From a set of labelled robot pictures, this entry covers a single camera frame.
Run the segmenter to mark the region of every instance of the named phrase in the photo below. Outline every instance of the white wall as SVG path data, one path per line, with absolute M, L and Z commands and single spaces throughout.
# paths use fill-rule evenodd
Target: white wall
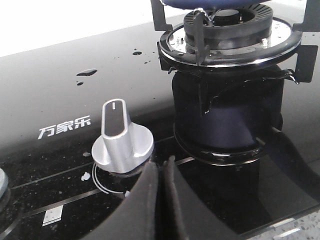
M 304 8 L 306 0 L 272 0 Z M 184 11 L 166 7 L 167 17 Z M 152 21 L 150 0 L 0 1 L 0 57 Z

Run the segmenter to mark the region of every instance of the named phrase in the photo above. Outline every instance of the stove knob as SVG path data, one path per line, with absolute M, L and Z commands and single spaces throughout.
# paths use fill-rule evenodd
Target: stove knob
M 6 173 L 0 168 L 0 199 L 4 195 L 8 187 L 8 177 Z
M 131 122 L 123 99 L 102 107 L 101 136 L 92 146 L 92 157 L 105 171 L 125 174 L 145 162 L 154 149 L 151 131 Z

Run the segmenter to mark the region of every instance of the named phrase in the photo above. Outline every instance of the black glass cooktop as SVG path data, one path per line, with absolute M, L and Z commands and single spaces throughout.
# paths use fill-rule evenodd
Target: black glass cooktop
M 288 11 L 292 18 L 303 14 L 294 7 L 272 7 L 277 17 Z M 172 214 L 180 219 L 172 206 L 162 204 L 169 204 L 163 199 L 169 159 L 199 202 L 240 239 L 320 236 L 318 60 L 312 74 L 319 33 L 304 33 L 301 44 L 309 47 L 257 69 L 208 71 L 200 78 L 161 70 L 160 36 L 146 23 L 0 58 L 0 168 L 8 178 L 0 198 L 0 240 L 85 238 L 131 195 L 144 170 L 126 177 L 109 173 L 91 155 L 101 134 L 101 107 L 116 98 L 126 101 L 131 120 L 154 137 L 151 161 L 160 173 L 154 239 L 188 239 L 180 238 L 178 223 L 166 221 Z M 281 75 L 285 70 L 295 70 L 300 84 Z M 218 117 L 197 118 L 208 116 L 209 109 Z M 193 129 L 195 119 L 199 126 L 215 128 Z M 273 139 L 278 132 L 269 135 L 268 124 L 283 135 Z M 205 151 L 196 155 L 200 133 L 197 141 Z M 208 147 L 208 139 L 216 147 Z M 219 162 L 230 157 L 226 153 L 239 152 L 247 164 L 208 164 L 208 154 Z M 182 197 L 183 189 L 176 185 L 173 206 L 180 202 L 182 219 L 192 213 L 201 232 L 210 222 L 202 218 L 202 207 L 193 206 L 199 215 L 184 207 L 189 200 Z M 193 238 L 186 226 L 189 239 L 212 239 L 200 233 Z M 108 232 L 103 237 L 109 239 Z

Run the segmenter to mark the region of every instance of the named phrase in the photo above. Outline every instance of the printed brand logo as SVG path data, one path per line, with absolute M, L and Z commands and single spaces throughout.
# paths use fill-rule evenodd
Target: printed brand logo
M 83 128 L 85 126 L 91 125 L 90 122 L 90 116 L 83 116 L 75 119 L 74 121 L 65 121 L 63 123 L 60 123 L 58 125 L 52 125 L 52 126 L 47 126 L 44 128 L 39 129 L 40 135 L 38 137 L 39 139 L 42 139 L 45 133 L 49 133 L 47 137 L 51 137 L 55 134 L 60 134 L 67 132 L 68 130 L 73 130 L 73 129 L 78 129 L 79 127 Z

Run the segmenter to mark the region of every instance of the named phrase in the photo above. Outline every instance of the gas stove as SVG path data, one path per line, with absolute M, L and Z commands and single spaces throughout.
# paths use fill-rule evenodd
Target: gas stove
M 318 239 L 318 1 L 151 5 L 0 59 L 0 240 Z

